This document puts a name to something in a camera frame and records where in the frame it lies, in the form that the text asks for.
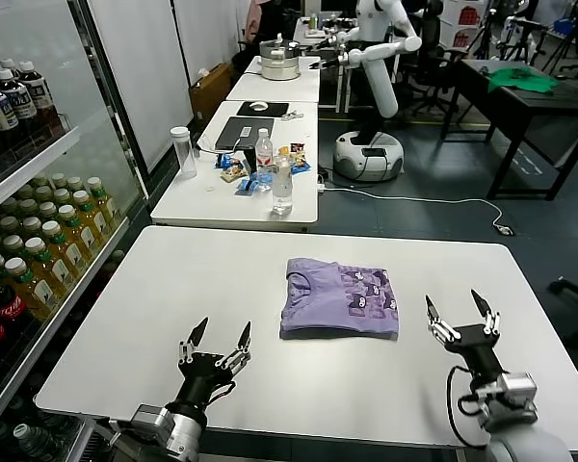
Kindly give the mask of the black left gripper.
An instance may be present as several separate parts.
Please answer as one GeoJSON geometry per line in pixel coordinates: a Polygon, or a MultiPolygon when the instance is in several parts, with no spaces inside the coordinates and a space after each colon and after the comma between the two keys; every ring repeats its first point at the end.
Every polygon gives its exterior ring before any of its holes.
{"type": "Polygon", "coordinates": [[[179,343],[178,369],[184,377],[177,393],[180,404],[207,408],[211,402],[234,388],[233,374],[243,369],[251,358],[251,322],[245,325],[237,346],[227,355],[195,353],[207,326],[204,318],[192,329],[186,341],[179,343]]]}

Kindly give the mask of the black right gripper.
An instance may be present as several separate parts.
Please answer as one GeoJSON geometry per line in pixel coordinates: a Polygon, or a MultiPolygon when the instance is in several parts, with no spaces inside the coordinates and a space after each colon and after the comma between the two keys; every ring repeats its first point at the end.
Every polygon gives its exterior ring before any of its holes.
{"type": "Polygon", "coordinates": [[[500,313],[493,312],[488,302],[475,290],[471,290],[471,295],[484,325],[469,324],[455,329],[439,316],[434,303],[426,295],[429,330],[439,341],[448,341],[445,343],[447,351],[463,358],[474,382],[490,383],[504,371],[494,352],[500,338],[500,313]]]}

